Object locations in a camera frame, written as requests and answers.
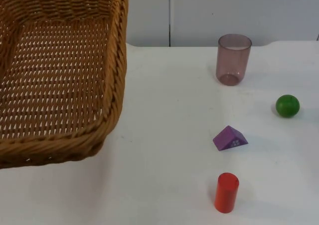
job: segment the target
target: white table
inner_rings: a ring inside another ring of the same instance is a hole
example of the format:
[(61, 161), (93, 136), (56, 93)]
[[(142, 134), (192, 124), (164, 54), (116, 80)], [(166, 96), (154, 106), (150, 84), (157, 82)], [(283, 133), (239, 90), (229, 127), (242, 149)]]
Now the white table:
[[(319, 224), (319, 43), (252, 48), (236, 87), (216, 81), (216, 52), (128, 45), (124, 109), (102, 151), (1, 170), (0, 224)], [(283, 94), (301, 102), (295, 118), (273, 113)], [(218, 152), (226, 125), (249, 145)], [(223, 172), (240, 181), (226, 215), (209, 196)]]

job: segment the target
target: green ball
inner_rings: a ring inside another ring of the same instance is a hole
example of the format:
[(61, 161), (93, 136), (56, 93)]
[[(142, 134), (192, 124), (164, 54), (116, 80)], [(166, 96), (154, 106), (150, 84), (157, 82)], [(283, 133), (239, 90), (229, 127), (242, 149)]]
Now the green ball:
[(281, 96), (276, 102), (276, 110), (284, 118), (295, 116), (299, 109), (298, 99), (289, 94)]

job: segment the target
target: red cylindrical block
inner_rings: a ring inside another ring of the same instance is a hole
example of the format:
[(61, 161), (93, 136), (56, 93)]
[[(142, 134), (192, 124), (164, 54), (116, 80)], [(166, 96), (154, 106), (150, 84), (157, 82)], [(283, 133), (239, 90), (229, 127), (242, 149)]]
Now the red cylindrical block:
[(239, 186), (238, 178), (231, 173), (223, 173), (218, 177), (215, 208), (221, 213), (233, 211)]

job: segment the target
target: wicker basket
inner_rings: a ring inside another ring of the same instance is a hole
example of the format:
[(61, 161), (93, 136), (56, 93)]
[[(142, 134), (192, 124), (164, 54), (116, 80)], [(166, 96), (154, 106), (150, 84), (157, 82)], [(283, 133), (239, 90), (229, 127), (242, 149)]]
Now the wicker basket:
[(122, 110), (128, 0), (0, 0), (0, 168), (95, 155)]

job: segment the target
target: purple triangular block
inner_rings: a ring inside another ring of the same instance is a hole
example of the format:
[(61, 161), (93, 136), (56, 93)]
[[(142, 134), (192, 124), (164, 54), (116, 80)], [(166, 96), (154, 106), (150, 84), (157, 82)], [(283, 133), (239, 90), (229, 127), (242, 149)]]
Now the purple triangular block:
[(230, 126), (223, 129), (213, 142), (219, 151), (248, 144), (243, 134)]

